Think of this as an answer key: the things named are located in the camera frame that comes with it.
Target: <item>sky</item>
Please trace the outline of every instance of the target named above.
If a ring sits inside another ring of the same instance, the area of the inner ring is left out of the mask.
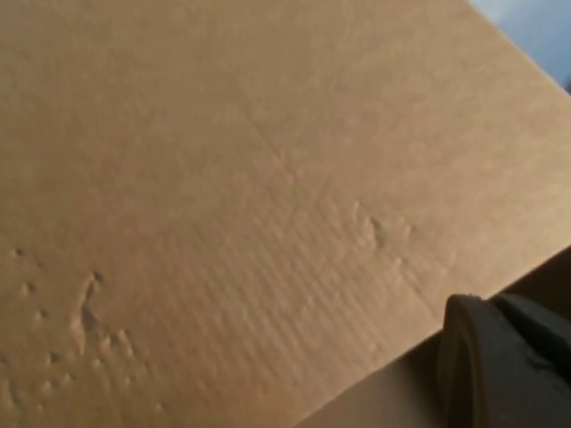
[[[571,0],[471,0],[561,85],[571,81]]]

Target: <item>corrugated texture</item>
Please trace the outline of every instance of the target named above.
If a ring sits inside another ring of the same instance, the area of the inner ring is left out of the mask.
[[[292,425],[568,244],[571,103],[461,1],[0,7],[6,426]]]

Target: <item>cardboard flap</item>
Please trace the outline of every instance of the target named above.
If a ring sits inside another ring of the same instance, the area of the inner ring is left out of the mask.
[[[291,426],[568,244],[571,103],[462,1],[7,0],[0,42],[6,426]]]

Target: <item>dark plastic object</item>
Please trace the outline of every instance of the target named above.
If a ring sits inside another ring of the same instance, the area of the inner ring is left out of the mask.
[[[571,324],[522,297],[448,299],[437,375],[448,428],[571,427]]]

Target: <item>cardboard surface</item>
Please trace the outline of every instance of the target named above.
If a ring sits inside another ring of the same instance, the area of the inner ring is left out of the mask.
[[[461,1],[0,8],[2,424],[291,426],[567,245],[571,103]]]

